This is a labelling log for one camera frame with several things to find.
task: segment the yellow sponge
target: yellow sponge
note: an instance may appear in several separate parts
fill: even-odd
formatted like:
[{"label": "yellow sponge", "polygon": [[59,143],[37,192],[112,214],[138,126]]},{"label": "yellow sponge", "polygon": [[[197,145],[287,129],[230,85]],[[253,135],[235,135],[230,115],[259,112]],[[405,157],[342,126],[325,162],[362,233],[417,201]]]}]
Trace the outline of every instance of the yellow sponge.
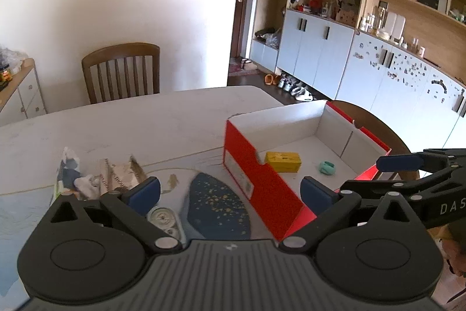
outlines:
[{"label": "yellow sponge", "polygon": [[294,152],[267,152],[265,162],[278,173],[297,173],[301,167],[299,154]]}]

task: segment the orange slipper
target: orange slipper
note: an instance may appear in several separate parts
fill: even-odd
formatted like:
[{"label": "orange slipper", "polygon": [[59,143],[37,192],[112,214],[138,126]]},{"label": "orange slipper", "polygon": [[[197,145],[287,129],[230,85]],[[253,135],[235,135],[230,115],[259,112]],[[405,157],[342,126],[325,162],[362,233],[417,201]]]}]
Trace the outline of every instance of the orange slipper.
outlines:
[{"label": "orange slipper", "polygon": [[264,78],[265,84],[266,85],[272,85],[273,83],[273,75],[272,74],[267,74]]}]

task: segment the sticker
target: sticker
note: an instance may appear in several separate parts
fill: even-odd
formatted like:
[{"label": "sticker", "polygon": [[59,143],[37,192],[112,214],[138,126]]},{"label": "sticker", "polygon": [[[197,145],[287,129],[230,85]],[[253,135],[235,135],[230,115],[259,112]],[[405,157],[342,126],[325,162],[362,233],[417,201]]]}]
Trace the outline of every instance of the sticker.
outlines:
[{"label": "sticker", "polygon": [[254,185],[244,173],[243,169],[238,165],[229,151],[225,151],[225,166],[228,168],[241,190],[243,190],[246,198],[251,199],[254,192]]}]

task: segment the white wall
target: white wall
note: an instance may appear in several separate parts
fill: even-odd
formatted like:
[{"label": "white wall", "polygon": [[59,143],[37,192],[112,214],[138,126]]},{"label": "white wall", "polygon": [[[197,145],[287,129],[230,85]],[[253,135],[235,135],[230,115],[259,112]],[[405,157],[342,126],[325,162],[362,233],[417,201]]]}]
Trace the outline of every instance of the white wall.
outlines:
[{"label": "white wall", "polygon": [[225,86],[235,0],[0,0],[0,43],[36,60],[49,112],[89,102],[81,59],[104,46],[161,47],[162,92]]}]

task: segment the jar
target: jar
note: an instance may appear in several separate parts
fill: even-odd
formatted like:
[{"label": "jar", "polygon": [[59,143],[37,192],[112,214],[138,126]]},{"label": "jar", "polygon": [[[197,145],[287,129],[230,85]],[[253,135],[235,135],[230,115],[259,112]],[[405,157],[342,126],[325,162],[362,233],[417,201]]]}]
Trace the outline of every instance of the jar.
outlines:
[{"label": "jar", "polygon": [[5,82],[11,81],[13,78],[10,73],[10,65],[6,64],[5,66],[0,67],[1,80]]}]

